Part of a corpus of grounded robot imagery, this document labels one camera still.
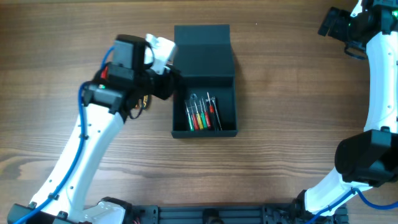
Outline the black red screwdriver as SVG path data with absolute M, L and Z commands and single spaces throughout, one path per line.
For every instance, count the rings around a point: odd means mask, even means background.
M 207 93 L 207 95 L 208 95 L 209 114 L 210 114 L 211 122 L 212 122 L 212 125 L 213 125 L 213 129 L 215 131 L 217 131 L 218 130 L 218 125 L 217 125 L 217 122 L 216 122 L 214 107 L 213 107 L 213 105 L 211 103 L 209 93 Z

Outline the black box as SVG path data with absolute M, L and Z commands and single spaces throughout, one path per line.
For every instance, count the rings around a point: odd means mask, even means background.
M 178 52 L 174 65 L 182 82 L 174 94 L 172 137 L 221 138 L 238 133 L 235 66 L 229 25 L 175 26 Z M 215 97 L 223 130 L 189 131 L 184 101 L 194 93 L 208 104 Z

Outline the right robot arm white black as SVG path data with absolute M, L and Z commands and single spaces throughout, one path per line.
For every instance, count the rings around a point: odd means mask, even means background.
M 342 140 L 335 166 L 317 185 L 292 202 L 290 217 L 305 223 L 323 221 L 355 195 L 397 182 L 397 0 L 361 0 L 349 12 L 331 7 L 318 35 L 345 45 L 345 54 L 369 62 L 369 108 L 363 132 Z

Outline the clear case of screwdrivers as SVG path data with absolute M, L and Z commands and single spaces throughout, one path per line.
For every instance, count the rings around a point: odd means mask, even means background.
M 184 101 L 189 131 L 211 130 L 213 125 L 210 119 L 208 104 L 204 97 L 192 93 Z

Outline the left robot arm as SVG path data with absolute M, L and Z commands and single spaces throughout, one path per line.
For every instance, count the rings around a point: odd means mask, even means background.
M 8 223 L 136 223 L 132 205 L 111 197 L 85 208 L 105 151 L 145 96 L 162 100 L 181 76 L 172 65 L 171 40 L 119 34 L 93 79 L 78 90 L 76 124 L 46 182 L 27 206 L 15 204 Z

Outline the silver socket wrench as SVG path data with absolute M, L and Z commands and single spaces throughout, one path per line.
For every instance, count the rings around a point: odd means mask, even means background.
M 216 104 L 216 98 L 213 97 L 213 98 L 210 99 L 210 101 L 211 101 L 211 104 L 213 106 L 213 111 L 214 111 L 215 116 L 216 116 L 218 127 L 222 131 L 223 128 L 222 128 L 222 125 L 221 125 L 221 120 L 220 120 L 220 116 L 219 116 L 219 112 L 218 112 L 218 108 L 217 108 L 217 104 Z

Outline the orange black pliers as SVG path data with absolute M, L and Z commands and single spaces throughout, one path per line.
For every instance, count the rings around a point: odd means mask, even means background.
M 151 102 L 152 102 L 152 96 L 145 95 L 138 100 L 137 105 L 134 107 L 134 109 L 135 110 L 148 110 Z

